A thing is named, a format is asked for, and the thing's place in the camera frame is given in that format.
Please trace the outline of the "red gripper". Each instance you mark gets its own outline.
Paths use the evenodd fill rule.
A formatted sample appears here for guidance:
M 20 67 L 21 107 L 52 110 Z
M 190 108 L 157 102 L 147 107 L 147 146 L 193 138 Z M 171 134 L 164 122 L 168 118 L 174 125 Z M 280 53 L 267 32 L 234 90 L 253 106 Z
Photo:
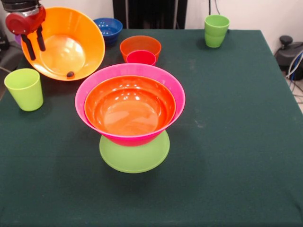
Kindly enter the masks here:
M 30 59 L 33 61 L 36 59 L 36 56 L 27 35 L 36 32 L 38 46 L 44 52 L 46 48 L 42 35 L 42 23 L 45 21 L 45 17 L 45 8 L 37 6 L 35 9 L 26 12 L 12 12 L 5 19 L 8 30 L 15 35 L 21 35 L 22 41 L 27 46 Z

